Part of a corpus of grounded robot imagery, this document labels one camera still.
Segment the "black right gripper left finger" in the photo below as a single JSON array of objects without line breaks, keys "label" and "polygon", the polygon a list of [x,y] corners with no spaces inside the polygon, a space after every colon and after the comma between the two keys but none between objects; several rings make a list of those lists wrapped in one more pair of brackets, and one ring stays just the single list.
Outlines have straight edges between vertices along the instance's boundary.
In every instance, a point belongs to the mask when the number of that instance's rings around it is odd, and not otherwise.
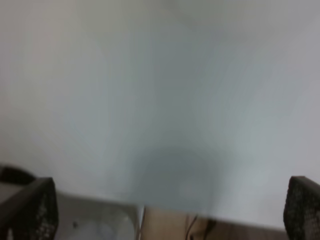
[{"label": "black right gripper left finger", "polygon": [[53,240],[59,225],[54,180],[0,167],[0,238]]}]

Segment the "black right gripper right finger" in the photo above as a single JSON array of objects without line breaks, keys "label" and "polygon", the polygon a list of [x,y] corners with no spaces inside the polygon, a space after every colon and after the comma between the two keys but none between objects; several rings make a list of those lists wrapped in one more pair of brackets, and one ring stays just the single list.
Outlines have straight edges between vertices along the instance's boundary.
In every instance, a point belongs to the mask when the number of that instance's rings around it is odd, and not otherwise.
[{"label": "black right gripper right finger", "polygon": [[320,239],[320,185],[305,176],[292,176],[283,211],[290,240]]}]

